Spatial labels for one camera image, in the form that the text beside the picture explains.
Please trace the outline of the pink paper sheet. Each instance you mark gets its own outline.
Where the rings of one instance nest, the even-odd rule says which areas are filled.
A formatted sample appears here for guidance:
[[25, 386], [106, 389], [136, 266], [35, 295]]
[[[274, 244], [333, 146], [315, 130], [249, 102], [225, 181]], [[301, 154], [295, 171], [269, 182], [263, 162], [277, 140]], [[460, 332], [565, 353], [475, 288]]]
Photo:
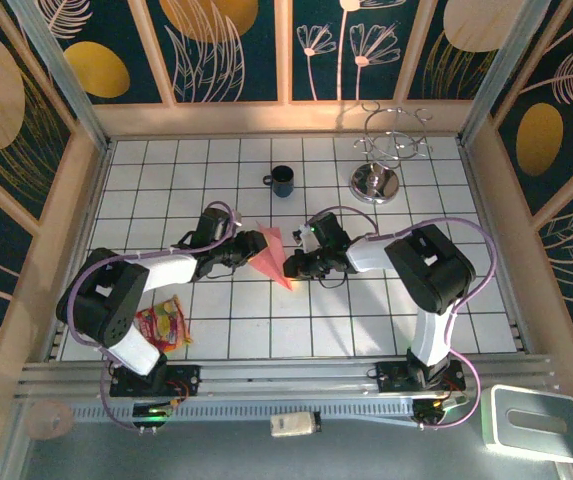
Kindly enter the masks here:
[[292, 291], [292, 281], [286, 277], [283, 268], [286, 261], [286, 253], [281, 230], [277, 227], [266, 227], [260, 223], [257, 223], [257, 227], [264, 236], [267, 246], [252, 257], [249, 264], [269, 279]]

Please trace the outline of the chrome mug tree stand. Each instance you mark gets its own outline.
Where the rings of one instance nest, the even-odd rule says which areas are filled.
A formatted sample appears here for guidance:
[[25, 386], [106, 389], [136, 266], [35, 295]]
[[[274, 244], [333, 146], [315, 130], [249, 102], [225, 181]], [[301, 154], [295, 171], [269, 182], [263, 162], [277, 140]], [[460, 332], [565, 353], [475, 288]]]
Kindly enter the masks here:
[[363, 102], [361, 108], [367, 117], [353, 147], [366, 162], [352, 172], [349, 189], [361, 202], [382, 205], [400, 189], [402, 162], [429, 157], [427, 123], [433, 115], [425, 108], [382, 107], [375, 100]]

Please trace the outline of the dark blue mug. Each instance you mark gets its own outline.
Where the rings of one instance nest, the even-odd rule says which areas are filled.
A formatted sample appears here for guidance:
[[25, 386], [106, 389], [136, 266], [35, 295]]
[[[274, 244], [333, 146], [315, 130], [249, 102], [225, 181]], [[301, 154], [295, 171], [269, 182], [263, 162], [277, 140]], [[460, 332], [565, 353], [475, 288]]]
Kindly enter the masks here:
[[262, 181], [277, 197], [287, 198], [294, 190], [294, 171], [286, 165], [278, 165]]

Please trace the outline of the colourful fruit candy packet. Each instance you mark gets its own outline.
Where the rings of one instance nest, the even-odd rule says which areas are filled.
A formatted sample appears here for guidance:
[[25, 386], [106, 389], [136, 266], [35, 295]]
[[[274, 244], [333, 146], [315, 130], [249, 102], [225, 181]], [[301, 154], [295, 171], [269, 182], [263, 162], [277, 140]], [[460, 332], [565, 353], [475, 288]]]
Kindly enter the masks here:
[[177, 295], [140, 310], [135, 323], [144, 338], [167, 354], [192, 343], [188, 323]]

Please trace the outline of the white adapter box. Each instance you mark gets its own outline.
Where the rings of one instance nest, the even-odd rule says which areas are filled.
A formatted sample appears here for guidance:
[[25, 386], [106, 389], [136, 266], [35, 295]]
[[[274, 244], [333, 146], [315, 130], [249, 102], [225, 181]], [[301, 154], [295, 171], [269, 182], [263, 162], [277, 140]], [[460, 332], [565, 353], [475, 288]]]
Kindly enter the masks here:
[[273, 415], [270, 433], [274, 438], [307, 436], [321, 431], [319, 412], [295, 412]]

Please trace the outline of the black controller board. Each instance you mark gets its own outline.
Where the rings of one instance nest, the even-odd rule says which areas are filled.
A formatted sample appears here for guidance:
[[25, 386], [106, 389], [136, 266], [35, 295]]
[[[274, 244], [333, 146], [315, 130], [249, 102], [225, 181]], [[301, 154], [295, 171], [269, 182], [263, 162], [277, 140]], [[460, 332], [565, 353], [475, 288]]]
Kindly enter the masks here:
[[423, 426], [439, 425], [449, 411], [466, 405], [468, 402], [469, 399], [465, 395], [416, 399], [412, 402], [411, 419]]
[[169, 403], [135, 403], [132, 410], [132, 423], [140, 431], [155, 433], [164, 426], [174, 412]]

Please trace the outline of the round wooden disc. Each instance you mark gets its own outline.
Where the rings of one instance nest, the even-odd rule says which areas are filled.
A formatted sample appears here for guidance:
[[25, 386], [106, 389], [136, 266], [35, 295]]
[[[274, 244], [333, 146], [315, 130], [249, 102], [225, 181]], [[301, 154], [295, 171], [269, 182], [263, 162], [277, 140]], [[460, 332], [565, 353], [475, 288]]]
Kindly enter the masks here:
[[74, 426], [72, 409], [63, 403], [42, 400], [25, 414], [26, 434], [34, 440], [52, 440], [66, 435]]

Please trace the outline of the grey metal stand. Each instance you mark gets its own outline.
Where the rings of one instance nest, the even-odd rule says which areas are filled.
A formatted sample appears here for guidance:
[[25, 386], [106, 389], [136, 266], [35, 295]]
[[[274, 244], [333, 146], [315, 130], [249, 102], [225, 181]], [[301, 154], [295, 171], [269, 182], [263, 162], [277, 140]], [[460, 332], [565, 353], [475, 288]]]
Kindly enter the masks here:
[[487, 448], [535, 461], [573, 463], [573, 398], [509, 385], [486, 388], [480, 401]]

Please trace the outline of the aluminium mounting rail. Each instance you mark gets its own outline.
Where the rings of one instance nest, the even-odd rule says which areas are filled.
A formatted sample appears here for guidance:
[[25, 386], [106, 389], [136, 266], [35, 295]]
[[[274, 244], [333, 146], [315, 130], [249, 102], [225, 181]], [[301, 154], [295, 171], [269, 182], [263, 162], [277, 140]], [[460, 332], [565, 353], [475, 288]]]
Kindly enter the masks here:
[[[558, 391], [555, 364], [545, 355], [473, 354], [484, 388], [506, 384]], [[204, 360], [200, 367], [200, 399], [269, 400], [359, 398], [377, 396], [375, 364], [381, 357], [291, 360]], [[29, 363], [23, 368], [16, 399], [95, 399], [99, 394], [100, 361]]]

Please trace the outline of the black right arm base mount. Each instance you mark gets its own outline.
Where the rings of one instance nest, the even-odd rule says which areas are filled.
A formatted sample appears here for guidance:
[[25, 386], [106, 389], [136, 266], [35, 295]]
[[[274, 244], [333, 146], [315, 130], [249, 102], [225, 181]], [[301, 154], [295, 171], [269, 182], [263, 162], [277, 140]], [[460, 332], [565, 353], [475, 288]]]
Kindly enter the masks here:
[[422, 386], [412, 377], [405, 361], [383, 361], [375, 364], [375, 380], [378, 390], [382, 394], [401, 394], [405, 396], [419, 395], [430, 392], [437, 395], [439, 392], [466, 390], [466, 381], [462, 364], [458, 360], [451, 360], [450, 365], [443, 373], [437, 375]]

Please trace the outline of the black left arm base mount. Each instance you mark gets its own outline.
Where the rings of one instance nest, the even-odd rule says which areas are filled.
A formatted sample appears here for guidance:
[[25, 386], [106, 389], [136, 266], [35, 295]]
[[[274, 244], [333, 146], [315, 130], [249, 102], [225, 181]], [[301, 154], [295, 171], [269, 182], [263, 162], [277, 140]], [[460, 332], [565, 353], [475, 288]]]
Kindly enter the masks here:
[[109, 395], [113, 398], [196, 396], [200, 383], [197, 365], [162, 365], [141, 376], [125, 367], [112, 372]]

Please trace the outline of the aluminium frame post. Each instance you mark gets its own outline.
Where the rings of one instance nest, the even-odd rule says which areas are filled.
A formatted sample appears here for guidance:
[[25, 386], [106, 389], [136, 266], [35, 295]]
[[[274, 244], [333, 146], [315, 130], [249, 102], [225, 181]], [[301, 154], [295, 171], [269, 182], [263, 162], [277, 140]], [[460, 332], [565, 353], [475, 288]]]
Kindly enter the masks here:
[[105, 153], [108, 150], [106, 134], [95, 115], [90, 100], [82, 90], [73, 69], [65, 60], [58, 41], [49, 31], [38, 7], [32, 0], [7, 0], [7, 3], [22, 23], [40, 58], [53, 74], [55, 83], [60, 87], [77, 119], [98, 150]]
[[460, 147], [472, 143], [486, 121], [491, 107], [527, 50], [543, 21], [551, 0], [526, 0], [517, 14], [504, 45], [499, 49], [477, 91], [471, 111], [458, 134]]

